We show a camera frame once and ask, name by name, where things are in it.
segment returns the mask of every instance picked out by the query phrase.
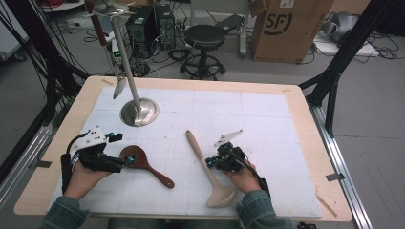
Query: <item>chair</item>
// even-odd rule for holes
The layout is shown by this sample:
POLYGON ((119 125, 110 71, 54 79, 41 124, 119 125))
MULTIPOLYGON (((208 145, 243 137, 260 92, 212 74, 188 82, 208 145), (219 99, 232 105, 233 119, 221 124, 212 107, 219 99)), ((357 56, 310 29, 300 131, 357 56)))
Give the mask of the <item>chair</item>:
POLYGON ((201 53, 188 57, 180 67, 180 72, 191 75, 191 79, 204 79, 212 77, 217 81, 216 74, 225 73, 226 68, 214 56, 208 55, 209 51, 218 49, 225 41, 221 29, 210 25, 195 25, 184 33, 185 42, 201 53))

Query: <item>aluminum rail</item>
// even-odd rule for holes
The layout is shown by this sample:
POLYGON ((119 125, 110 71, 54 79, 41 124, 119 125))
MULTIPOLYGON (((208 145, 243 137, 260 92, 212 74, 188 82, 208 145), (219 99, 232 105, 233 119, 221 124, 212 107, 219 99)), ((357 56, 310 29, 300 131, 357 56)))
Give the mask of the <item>aluminum rail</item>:
POLYGON ((325 127, 326 116, 322 110, 322 107, 311 106, 309 104, 309 109, 312 112, 319 133, 324 141, 325 147, 328 150, 330 161, 332 162, 336 174, 342 174, 344 176, 344 178, 340 180, 340 185, 345 193, 358 228, 372 229, 373 227, 366 213, 366 209, 364 208, 360 196, 355 189, 349 169, 346 166, 337 142, 335 138, 330 137, 329 132, 325 127))

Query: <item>wooden spoon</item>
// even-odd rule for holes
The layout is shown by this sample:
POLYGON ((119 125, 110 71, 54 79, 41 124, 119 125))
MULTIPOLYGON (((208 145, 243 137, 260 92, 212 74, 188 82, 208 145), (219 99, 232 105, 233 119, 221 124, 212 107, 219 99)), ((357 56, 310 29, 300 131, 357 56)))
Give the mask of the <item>wooden spoon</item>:
POLYGON ((225 207, 235 196, 235 189, 230 186, 222 185, 217 179, 215 179, 212 171, 206 166, 205 159, 203 158, 203 152, 201 151, 199 143, 197 142, 193 133, 187 131, 185 134, 187 135, 188 142, 190 142, 191 147, 193 148, 194 152, 196 152, 203 168, 208 174, 209 180, 211 181, 213 187, 211 197, 209 197, 208 200, 208 206, 218 208, 225 207))
POLYGON ((129 156, 134 156, 135 162, 134 164, 129 165, 129 168, 132 169, 143 169, 151 172, 155 177, 160 180, 162 184, 164 184, 168 188, 174 188, 175 182, 171 180, 169 177, 159 173, 158 171, 154 170, 148 163, 148 159, 146 158, 145 152, 136 145, 127 146, 125 147, 121 153, 119 154, 119 158, 127 159, 129 156))

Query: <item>brown wooden spoon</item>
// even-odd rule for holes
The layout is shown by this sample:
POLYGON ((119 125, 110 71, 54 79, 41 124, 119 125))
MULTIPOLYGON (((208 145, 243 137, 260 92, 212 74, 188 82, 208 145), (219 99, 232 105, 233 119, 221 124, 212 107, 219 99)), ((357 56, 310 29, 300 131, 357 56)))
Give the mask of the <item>brown wooden spoon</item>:
POLYGON ((135 162, 131 165, 128 165, 128 168, 147 170, 151 172, 153 175, 155 175, 155 177, 158 180, 160 180, 160 182, 164 184, 166 187, 168 188, 175 187, 175 182, 173 182, 173 180, 159 173, 149 165, 145 152, 139 146, 136 145, 127 146, 119 154, 119 158, 121 159, 127 159, 129 156, 134 156, 135 162))

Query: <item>white device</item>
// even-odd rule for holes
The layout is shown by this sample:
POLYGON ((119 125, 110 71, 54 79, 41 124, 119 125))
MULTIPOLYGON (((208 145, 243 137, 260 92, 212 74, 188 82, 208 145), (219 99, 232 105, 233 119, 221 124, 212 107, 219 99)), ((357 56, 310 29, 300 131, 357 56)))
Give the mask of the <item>white device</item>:
POLYGON ((226 142, 228 142, 228 141, 232 140, 233 138, 237 137, 238 135, 240 135, 243 131, 244 130, 240 130, 238 132, 221 135, 220 139, 218 139, 218 141, 215 142, 214 146, 219 147, 221 145, 224 145, 226 142))

